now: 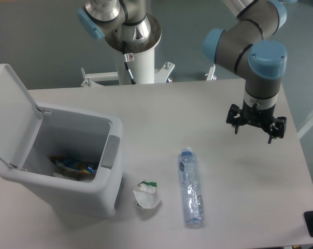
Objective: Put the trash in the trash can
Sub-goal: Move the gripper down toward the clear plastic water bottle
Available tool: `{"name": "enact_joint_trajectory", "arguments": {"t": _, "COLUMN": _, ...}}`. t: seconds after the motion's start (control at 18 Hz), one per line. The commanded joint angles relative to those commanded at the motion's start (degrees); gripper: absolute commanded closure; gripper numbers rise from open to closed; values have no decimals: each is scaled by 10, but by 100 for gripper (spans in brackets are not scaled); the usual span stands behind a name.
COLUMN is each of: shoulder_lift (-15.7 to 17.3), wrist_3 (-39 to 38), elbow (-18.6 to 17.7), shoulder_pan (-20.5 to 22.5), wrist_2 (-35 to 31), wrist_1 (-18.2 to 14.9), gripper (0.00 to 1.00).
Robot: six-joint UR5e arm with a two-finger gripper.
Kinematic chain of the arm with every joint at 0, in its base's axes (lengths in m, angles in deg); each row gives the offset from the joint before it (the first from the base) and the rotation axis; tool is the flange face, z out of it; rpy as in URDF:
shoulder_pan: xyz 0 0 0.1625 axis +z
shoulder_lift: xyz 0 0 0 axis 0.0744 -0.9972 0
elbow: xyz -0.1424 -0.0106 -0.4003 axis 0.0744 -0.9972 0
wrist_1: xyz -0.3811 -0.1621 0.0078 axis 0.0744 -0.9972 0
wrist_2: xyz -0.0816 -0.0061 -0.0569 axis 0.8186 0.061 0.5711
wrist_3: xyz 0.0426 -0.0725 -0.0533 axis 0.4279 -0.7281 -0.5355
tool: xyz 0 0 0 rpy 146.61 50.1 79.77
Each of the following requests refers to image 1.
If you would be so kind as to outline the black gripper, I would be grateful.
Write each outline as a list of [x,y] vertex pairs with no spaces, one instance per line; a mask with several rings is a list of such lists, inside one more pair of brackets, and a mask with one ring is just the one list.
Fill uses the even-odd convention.
[[230,124],[234,129],[234,133],[238,134],[239,127],[250,125],[261,129],[267,129],[268,144],[277,138],[284,138],[287,126],[287,118],[284,116],[274,118],[275,104],[267,109],[258,109],[258,107],[250,107],[243,101],[243,108],[240,109],[236,104],[232,104],[226,118],[226,123]]

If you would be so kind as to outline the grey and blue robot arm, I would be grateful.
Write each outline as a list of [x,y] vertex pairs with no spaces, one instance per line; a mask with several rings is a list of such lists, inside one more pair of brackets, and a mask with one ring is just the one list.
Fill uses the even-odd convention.
[[[203,54],[213,64],[245,81],[242,107],[232,104],[226,123],[235,130],[261,128],[270,140],[283,138],[286,117],[274,117],[287,50],[271,40],[285,23],[287,12],[279,1],[226,1],[237,18],[230,30],[212,29],[203,42]],[[158,20],[147,12],[145,1],[86,1],[78,20],[95,39],[105,39],[115,51],[122,85],[154,84],[154,50],[161,40]]]

